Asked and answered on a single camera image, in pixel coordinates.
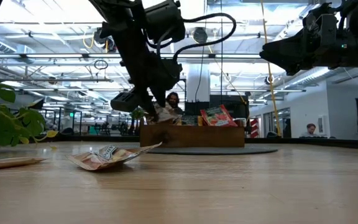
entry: person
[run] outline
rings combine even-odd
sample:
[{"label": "person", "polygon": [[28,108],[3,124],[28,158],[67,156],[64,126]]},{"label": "person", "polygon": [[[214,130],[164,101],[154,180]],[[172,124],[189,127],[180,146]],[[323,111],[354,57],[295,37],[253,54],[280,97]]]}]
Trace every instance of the person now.
[{"label": "person", "polygon": [[314,131],[316,130],[316,125],[308,124],[306,125],[307,132],[303,133],[300,137],[301,138],[309,138],[309,137],[318,137],[318,134],[315,134]]},{"label": "person", "polygon": [[183,114],[183,110],[180,107],[178,107],[179,104],[178,93],[171,92],[170,94],[168,94],[166,101],[172,107],[173,111],[177,115]]}]

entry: wooden tray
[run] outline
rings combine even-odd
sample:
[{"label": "wooden tray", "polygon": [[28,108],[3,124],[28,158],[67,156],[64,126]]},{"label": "wooden tray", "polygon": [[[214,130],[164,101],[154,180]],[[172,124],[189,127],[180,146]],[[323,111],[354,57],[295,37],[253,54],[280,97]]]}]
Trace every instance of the wooden tray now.
[{"label": "wooden tray", "polygon": [[140,146],[244,147],[244,127],[141,125]]}]

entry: round platform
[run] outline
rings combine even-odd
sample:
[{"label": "round platform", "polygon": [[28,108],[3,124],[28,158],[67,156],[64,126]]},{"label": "round platform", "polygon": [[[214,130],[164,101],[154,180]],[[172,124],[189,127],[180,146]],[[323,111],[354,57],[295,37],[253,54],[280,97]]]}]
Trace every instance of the round platform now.
[{"label": "round platform", "polygon": [[277,152],[273,147],[248,145],[244,147],[158,147],[149,153],[184,155],[244,155]]}]

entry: desk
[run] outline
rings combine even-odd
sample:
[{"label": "desk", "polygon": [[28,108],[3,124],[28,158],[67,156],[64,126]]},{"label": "desk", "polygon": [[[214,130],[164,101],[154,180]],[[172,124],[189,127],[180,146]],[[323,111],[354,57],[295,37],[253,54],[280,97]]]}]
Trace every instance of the desk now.
[{"label": "desk", "polygon": [[281,150],[145,154],[104,172],[65,158],[106,144],[0,147],[1,156],[51,157],[0,170],[0,223],[358,223],[357,149],[271,144]]}]

